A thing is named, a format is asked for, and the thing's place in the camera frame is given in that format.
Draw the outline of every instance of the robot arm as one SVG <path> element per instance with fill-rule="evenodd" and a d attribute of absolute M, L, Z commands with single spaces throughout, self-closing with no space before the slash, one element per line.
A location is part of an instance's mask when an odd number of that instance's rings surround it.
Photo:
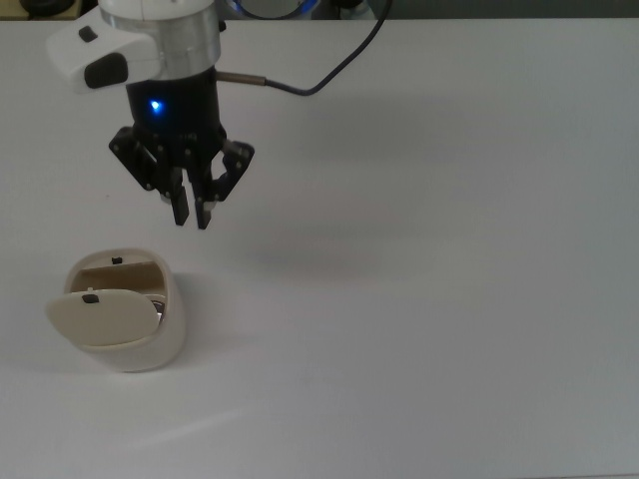
<path fill-rule="evenodd" d="M 126 86 L 135 123 L 120 130 L 111 151 L 142 188 L 171 203 L 180 226 L 189 215 L 186 171 L 204 230 L 211 209 L 227 198 L 255 153 L 229 141 L 220 122 L 214 0 L 100 0 L 54 34 L 47 49 L 78 92 Z M 227 172 L 213 179 L 211 162 L 219 152 Z"/>

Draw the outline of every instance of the small black latch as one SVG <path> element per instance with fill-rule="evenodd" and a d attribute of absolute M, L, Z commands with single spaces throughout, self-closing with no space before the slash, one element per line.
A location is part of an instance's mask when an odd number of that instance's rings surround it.
<path fill-rule="evenodd" d="M 84 296 L 82 296 L 82 300 L 87 304 L 97 304 L 98 302 L 100 302 L 100 298 L 97 294 L 85 294 Z"/>
<path fill-rule="evenodd" d="M 80 38 L 84 40 L 85 43 L 91 43 L 96 38 L 98 38 L 98 35 L 96 34 L 96 32 L 94 32 L 93 29 L 89 26 L 81 28 L 78 31 L 78 35 L 80 35 Z"/>

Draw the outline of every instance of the dark background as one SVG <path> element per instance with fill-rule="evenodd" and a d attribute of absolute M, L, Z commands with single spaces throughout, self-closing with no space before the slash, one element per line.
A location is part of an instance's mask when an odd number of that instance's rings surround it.
<path fill-rule="evenodd" d="M 218 0 L 221 7 L 224 0 Z M 378 14 L 384 0 L 368 0 Z M 83 10 L 97 4 L 85 0 Z M 334 15 L 324 0 L 317 18 Z M 639 17 L 639 0 L 395 0 L 391 18 L 606 18 Z"/>

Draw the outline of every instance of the cable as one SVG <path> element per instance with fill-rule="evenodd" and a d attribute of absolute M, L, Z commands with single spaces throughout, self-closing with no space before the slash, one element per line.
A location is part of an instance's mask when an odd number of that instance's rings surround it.
<path fill-rule="evenodd" d="M 311 95 L 314 95 L 315 93 L 321 91 L 323 87 L 328 85 L 332 81 L 332 79 L 334 79 L 337 75 L 339 75 L 339 73 L 341 73 L 341 71 L 344 68 L 350 65 L 350 63 L 355 58 L 357 58 L 361 54 L 361 52 L 363 52 L 366 49 L 368 45 L 370 45 L 370 42 L 374 40 L 374 38 L 377 36 L 377 33 L 379 33 L 381 26 L 384 24 L 384 22 L 388 18 L 388 13 L 390 13 L 390 8 L 392 7 L 392 2 L 393 0 L 386 0 L 386 5 L 384 6 L 383 11 L 381 12 L 381 15 L 379 16 L 377 23 L 375 24 L 371 32 L 368 34 L 366 39 L 361 43 L 361 45 L 359 45 L 354 50 L 354 52 L 348 55 L 344 61 L 342 61 L 339 65 L 337 65 L 328 75 L 326 75 L 326 77 L 324 77 L 323 80 L 321 80 L 317 85 L 315 85 L 312 88 L 304 90 L 301 88 L 292 87 L 291 85 L 287 85 L 285 83 L 269 80 L 266 77 L 260 77 L 257 75 L 244 75 L 244 74 L 238 74 L 238 73 L 218 72 L 216 78 L 220 82 L 242 83 L 245 85 L 258 85 L 258 86 L 264 86 L 264 87 L 271 87 L 277 90 L 282 90 L 283 92 L 291 93 L 293 95 L 298 95 L 300 97 L 310 97 Z"/>

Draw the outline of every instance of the white lid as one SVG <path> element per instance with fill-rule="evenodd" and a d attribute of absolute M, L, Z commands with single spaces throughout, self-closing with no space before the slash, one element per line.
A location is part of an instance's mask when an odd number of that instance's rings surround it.
<path fill-rule="evenodd" d="M 47 305 L 54 327 L 78 346 L 113 346 L 154 334 L 160 325 L 147 297 L 124 289 L 72 292 Z"/>

